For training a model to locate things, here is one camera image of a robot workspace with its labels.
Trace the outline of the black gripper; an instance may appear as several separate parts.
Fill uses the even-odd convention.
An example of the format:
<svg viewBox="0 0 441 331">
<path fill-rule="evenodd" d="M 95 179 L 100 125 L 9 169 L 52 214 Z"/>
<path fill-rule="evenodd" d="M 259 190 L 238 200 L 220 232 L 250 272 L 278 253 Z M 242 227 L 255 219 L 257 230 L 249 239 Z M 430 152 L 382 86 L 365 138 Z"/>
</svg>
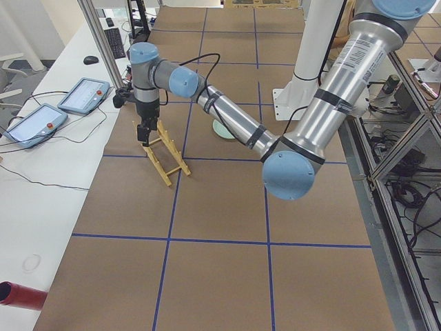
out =
<svg viewBox="0 0 441 331">
<path fill-rule="evenodd" d="M 158 116 L 141 117 L 141 122 L 136 127 L 137 140 L 142 146 L 150 146 L 150 132 L 157 131 Z"/>
</svg>

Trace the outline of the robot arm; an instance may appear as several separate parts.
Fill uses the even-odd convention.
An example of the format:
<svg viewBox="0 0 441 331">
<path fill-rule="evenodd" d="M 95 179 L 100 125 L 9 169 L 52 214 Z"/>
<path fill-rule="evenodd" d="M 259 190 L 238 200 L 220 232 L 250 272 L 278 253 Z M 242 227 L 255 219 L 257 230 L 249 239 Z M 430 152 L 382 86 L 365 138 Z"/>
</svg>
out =
<svg viewBox="0 0 441 331">
<path fill-rule="evenodd" d="M 294 127 L 274 134 L 235 100 L 184 64 L 163 58 L 156 45 L 130 47 L 130 66 L 139 141 L 152 129 L 158 93 L 165 90 L 199 105 L 262 162 L 262 180 L 275 197 L 296 200 L 312 188 L 325 163 L 325 150 L 384 58 L 400 49 L 432 1 L 361 1 L 349 24 L 350 37 L 311 101 L 295 109 Z"/>
</svg>

